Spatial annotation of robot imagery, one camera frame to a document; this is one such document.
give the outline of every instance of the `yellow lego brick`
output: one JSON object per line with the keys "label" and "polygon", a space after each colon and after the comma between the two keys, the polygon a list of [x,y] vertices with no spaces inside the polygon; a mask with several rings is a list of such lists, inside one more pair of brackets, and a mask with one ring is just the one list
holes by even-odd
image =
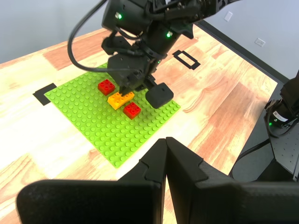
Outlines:
{"label": "yellow lego brick", "polygon": [[113,94],[112,96],[110,96],[108,98],[108,103],[115,109],[117,110],[118,108],[120,108],[122,105],[124,105],[126,102],[130,101],[131,99],[134,98],[134,93],[133,92],[129,92],[127,95],[125,96],[121,96],[121,94],[119,92]]}

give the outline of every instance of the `wooden table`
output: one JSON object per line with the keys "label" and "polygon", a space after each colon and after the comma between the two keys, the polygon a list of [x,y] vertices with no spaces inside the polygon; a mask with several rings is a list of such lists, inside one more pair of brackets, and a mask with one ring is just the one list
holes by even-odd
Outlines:
{"label": "wooden table", "polygon": [[[276,82],[194,26],[194,39],[181,36],[161,62],[157,82],[174,92],[180,111],[119,169],[115,169],[52,104],[32,94],[84,73],[68,59],[66,42],[0,65],[0,223],[20,223],[15,199],[31,182],[50,179],[117,180],[158,138],[172,136],[228,174]],[[95,67],[108,56],[101,29],[75,40],[75,56]],[[172,55],[185,51],[201,65],[191,70]],[[176,223],[168,185],[164,223]]]}

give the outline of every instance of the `floor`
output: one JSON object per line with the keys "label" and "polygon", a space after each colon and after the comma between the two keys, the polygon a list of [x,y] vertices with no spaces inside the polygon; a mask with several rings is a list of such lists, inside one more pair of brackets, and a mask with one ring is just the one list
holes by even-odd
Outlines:
{"label": "floor", "polygon": [[[271,99],[281,99],[280,90],[283,84],[277,81],[277,87],[273,92]],[[268,138],[265,122],[263,117],[265,111],[259,117],[250,137],[248,138],[242,152],[250,149],[251,147],[263,142]],[[273,153],[270,144],[263,148],[245,156],[237,162],[234,167],[234,178],[239,181],[250,182],[256,180],[259,175],[266,169],[271,160],[273,159]]]}

